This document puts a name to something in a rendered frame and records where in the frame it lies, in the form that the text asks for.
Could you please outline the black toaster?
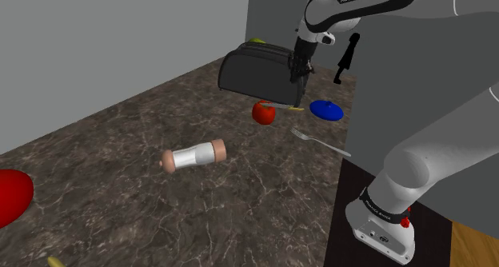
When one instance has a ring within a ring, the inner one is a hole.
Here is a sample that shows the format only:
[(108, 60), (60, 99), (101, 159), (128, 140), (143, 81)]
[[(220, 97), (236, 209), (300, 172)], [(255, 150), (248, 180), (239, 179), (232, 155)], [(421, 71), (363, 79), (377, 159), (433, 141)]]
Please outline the black toaster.
[(305, 77), (293, 72), (293, 51), (261, 42), (244, 42), (223, 59), (218, 88), (288, 106), (299, 106)]

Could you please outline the red tomato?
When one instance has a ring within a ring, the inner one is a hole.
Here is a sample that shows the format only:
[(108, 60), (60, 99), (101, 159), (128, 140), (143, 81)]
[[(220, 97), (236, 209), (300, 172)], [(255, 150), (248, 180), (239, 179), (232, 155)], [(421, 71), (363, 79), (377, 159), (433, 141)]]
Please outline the red tomato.
[(261, 100), (253, 105), (252, 118), (261, 125), (270, 125), (276, 115), (276, 110), (271, 106), (264, 106), (265, 100)]

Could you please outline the blue round lid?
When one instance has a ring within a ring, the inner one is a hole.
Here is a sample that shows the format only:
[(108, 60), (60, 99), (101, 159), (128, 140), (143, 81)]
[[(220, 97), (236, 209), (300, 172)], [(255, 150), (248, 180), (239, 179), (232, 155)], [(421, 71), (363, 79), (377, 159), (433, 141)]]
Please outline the blue round lid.
[(339, 121), (344, 116), (341, 107), (331, 101), (316, 100), (311, 102), (309, 110), (316, 117), (326, 121)]

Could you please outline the black slender upright object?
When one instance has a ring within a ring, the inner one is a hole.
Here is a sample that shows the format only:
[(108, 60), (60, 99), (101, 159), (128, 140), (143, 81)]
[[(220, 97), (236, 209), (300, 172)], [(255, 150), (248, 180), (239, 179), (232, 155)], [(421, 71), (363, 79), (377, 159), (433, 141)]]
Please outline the black slender upright object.
[(359, 33), (353, 33), (349, 37), (349, 45), (347, 46), (345, 53), (341, 57), (341, 60), (337, 64), (338, 69), (337, 69), (336, 75), (335, 75), (334, 80), (333, 80), (333, 82), (335, 84), (338, 84), (338, 85), (341, 84), (341, 79), (340, 79), (341, 73), (344, 70), (348, 70), (350, 68), (350, 65), (351, 65), (351, 62), (353, 59), (353, 55), (354, 55), (354, 51), (355, 51), (356, 45), (357, 45), (360, 37), (361, 37), (361, 35)]

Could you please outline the large red round object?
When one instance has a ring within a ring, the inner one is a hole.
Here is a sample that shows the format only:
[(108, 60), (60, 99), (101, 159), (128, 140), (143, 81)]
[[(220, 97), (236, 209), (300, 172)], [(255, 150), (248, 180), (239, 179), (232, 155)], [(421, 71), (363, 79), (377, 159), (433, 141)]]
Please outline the large red round object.
[(16, 221), (34, 196), (29, 175), (15, 169), (0, 169), (0, 229)]

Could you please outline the silver fork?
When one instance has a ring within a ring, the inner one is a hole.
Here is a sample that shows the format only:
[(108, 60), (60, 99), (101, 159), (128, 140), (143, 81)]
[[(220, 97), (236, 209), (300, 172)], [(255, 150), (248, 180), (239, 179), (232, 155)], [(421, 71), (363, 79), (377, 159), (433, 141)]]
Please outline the silver fork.
[(344, 151), (343, 149), (338, 149), (337, 147), (329, 145), (329, 144), (327, 144), (327, 143), (325, 143), (323, 141), (320, 141), (320, 140), (318, 140), (316, 138), (307, 136), (304, 133), (302, 133), (302, 132), (300, 132), (300, 131), (298, 131), (298, 130), (296, 130), (294, 128), (291, 128), (290, 132), (292, 134), (294, 134), (295, 136), (299, 137), (300, 139), (304, 140), (304, 141), (316, 141), (316, 142), (320, 143), (321, 145), (324, 145), (324, 146), (328, 147), (329, 149), (332, 149), (332, 150), (334, 150), (334, 151), (342, 154), (343, 156), (346, 156), (346, 157), (350, 157), (351, 156), (350, 153)]

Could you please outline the wooden and silver pepper mill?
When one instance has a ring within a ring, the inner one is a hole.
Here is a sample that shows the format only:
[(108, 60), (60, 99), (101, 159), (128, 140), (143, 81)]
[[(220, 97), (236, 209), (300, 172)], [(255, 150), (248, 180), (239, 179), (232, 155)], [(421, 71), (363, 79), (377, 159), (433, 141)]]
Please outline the wooden and silver pepper mill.
[(207, 165), (224, 161), (226, 158), (225, 142), (215, 139), (185, 149), (165, 150), (158, 164), (165, 172), (174, 173), (177, 169)]

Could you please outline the yellow-handled knife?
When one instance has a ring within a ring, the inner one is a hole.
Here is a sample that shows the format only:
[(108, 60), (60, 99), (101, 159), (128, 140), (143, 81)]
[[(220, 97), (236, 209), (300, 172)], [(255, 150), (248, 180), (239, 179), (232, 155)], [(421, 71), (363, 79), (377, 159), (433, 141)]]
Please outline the yellow-handled knife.
[(274, 107), (274, 108), (284, 109), (284, 110), (294, 110), (294, 111), (303, 111), (304, 110), (304, 108), (288, 106), (288, 105), (279, 104), (279, 103), (260, 102), (259, 104), (262, 106)]

